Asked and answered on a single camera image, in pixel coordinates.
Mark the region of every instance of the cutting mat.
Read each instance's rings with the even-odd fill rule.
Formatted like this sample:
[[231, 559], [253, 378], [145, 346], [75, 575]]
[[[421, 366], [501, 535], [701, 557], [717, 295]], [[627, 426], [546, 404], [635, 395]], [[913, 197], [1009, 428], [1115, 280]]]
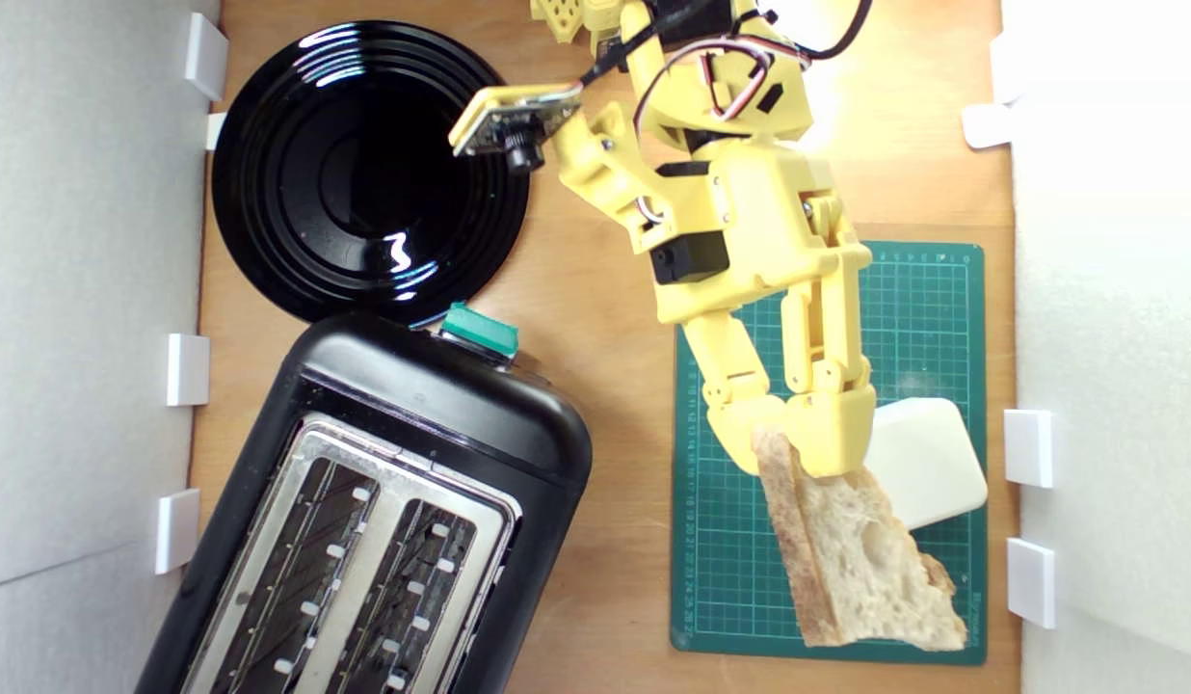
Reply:
[[[874, 261], [861, 273], [861, 335], [880, 405], [912, 396], [960, 406], [985, 467], [984, 255], [952, 243], [868, 242]], [[749, 304], [737, 317], [754, 338], [773, 392], [784, 383], [781, 295]], [[703, 379], [676, 333], [674, 561], [672, 642], [684, 651], [850, 661], [980, 664], [985, 661], [985, 508], [913, 536], [956, 583], [954, 606], [968, 646], [927, 654], [894, 640], [806, 649], [797, 629], [759, 480], [742, 474], [706, 424]]]

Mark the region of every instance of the wooden surface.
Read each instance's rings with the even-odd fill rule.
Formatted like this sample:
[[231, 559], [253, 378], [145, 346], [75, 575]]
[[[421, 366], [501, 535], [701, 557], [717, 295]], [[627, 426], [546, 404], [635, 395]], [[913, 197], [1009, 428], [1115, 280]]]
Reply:
[[[852, 0], [806, 0], [812, 36], [829, 44]], [[586, 37], [553, 43], [526, 0], [226, 0], [226, 99], [282, 45], [318, 27], [394, 18], [475, 49], [507, 82], [560, 82], [588, 64]], [[1005, 537], [1016, 500], [1002, 481], [1000, 412], [1014, 404], [1012, 211], [1005, 150], [971, 152], [960, 111], [991, 96], [992, 0], [874, 5], [854, 48], [811, 70], [809, 149], [833, 164], [865, 238], [979, 243], [986, 258], [991, 592], [984, 667], [887, 667], [680, 654], [668, 643], [669, 490], [674, 343], [654, 320], [649, 270], [625, 233], [578, 200], [547, 165], [503, 271], [473, 300], [522, 330], [542, 370], [581, 409], [594, 469], [523, 646], [511, 692], [1016, 693], [1019, 626], [1006, 611]], [[625, 75], [590, 102], [628, 96]], [[226, 102], [216, 105], [225, 108]], [[200, 332], [212, 338], [211, 404], [195, 414], [191, 482], [204, 521], [304, 325], [235, 269], [207, 210]]]

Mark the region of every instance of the black toaster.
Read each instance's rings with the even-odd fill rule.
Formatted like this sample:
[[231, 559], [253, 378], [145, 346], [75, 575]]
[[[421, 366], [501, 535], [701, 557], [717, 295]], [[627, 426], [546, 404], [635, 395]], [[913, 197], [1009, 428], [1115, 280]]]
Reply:
[[437, 332], [353, 312], [300, 336], [138, 694], [506, 686], [591, 440], [455, 311]]

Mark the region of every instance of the white clip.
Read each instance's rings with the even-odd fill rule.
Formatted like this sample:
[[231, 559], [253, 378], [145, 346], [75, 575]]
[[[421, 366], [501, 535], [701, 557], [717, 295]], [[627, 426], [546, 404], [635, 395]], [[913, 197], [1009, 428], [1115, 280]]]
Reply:
[[1042, 629], [1054, 627], [1054, 550], [1006, 539], [1006, 609]]
[[1045, 409], [1005, 409], [1002, 413], [1002, 448], [1009, 482], [1053, 488], [1052, 419]]
[[185, 79], [211, 101], [223, 99], [226, 82], [226, 37], [202, 13], [189, 17], [189, 52]]
[[210, 400], [210, 339], [168, 335], [168, 405], [205, 405]]
[[185, 489], [158, 500], [158, 532], [155, 533], [154, 573], [164, 575], [189, 562], [198, 550], [200, 490]]
[[220, 114], [206, 115], [206, 150], [213, 152], [218, 146], [218, 133], [223, 130], [223, 121], [226, 120], [226, 111]]
[[1008, 144], [1015, 136], [1010, 104], [1027, 92], [1033, 79], [1031, 54], [1017, 33], [1002, 31], [993, 37], [989, 43], [989, 69], [993, 102], [965, 106], [961, 115], [965, 140], [974, 150]]
[[1002, 104], [972, 104], [962, 113], [965, 142], [974, 150], [1011, 140], [1011, 110]]

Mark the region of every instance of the bread slice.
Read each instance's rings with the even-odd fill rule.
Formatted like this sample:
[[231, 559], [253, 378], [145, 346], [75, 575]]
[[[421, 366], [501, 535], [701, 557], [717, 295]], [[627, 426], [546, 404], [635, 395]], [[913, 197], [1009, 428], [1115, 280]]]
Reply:
[[865, 638], [925, 651], [965, 646], [952, 577], [916, 548], [868, 469], [812, 479], [778, 429], [760, 430], [754, 451], [807, 646]]

